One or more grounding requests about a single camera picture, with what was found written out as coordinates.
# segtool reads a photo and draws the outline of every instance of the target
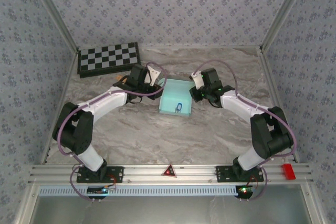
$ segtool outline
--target wallpaper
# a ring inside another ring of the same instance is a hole
[[[260,45],[283,0],[53,0],[79,47]]]
[[[297,0],[267,52],[331,223],[336,223],[336,0]]]
[[[0,223],[15,218],[38,164],[72,55],[40,0],[1,0]]]

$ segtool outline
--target black bracket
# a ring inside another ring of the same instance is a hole
[[[260,168],[254,167],[251,170],[247,171],[244,176],[237,177],[236,173],[233,170],[232,165],[219,165],[216,166],[217,182],[225,183],[225,182],[246,182],[248,183],[251,177],[256,177],[258,182],[263,182],[264,177],[262,175],[262,171]]]
[[[123,177],[123,166],[107,166],[106,173],[103,177],[99,177],[99,175],[87,169],[86,167],[81,167],[78,170],[77,183],[122,183]]]

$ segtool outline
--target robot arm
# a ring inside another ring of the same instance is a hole
[[[261,106],[242,97],[231,86],[223,87],[214,68],[191,74],[191,79],[194,80],[195,87],[190,89],[190,94],[195,102],[206,99],[218,108],[234,112],[251,125],[253,146],[233,161],[237,177],[293,144],[288,130],[263,111],[270,111],[286,122],[285,115],[279,107]]]
[[[145,68],[141,65],[135,65],[130,75],[126,76],[126,82],[120,80],[109,90],[87,102],[79,104],[66,103],[60,113],[52,137],[56,140],[65,118],[75,109],[83,107],[66,123],[60,137],[61,145],[70,149],[77,159],[85,165],[86,169],[90,170],[88,172],[94,173],[98,178],[103,178],[107,162],[96,152],[91,144],[93,125],[113,109],[125,105],[136,97],[142,97],[133,94],[134,92],[150,94],[158,91],[161,87],[155,84],[155,81],[159,75],[160,72],[151,67]],[[118,92],[122,90],[133,93]],[[162,92],[163,90],[148,97],[155,100],[162,95]]]

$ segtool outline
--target glass panel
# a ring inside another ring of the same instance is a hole
[[[79,197],[39,197],[33,224],[311,223],[300,187],[269,186],[256,201],[233,196],[109,197],[90,203]]]

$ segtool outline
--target vent grille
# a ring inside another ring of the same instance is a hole
[[[77,186],[87,195],[87,186]],[[39,196],[76,196],[71,186],[41,186]],[[235,186],[118,186],[100,196],[226,196],[238,195]]]

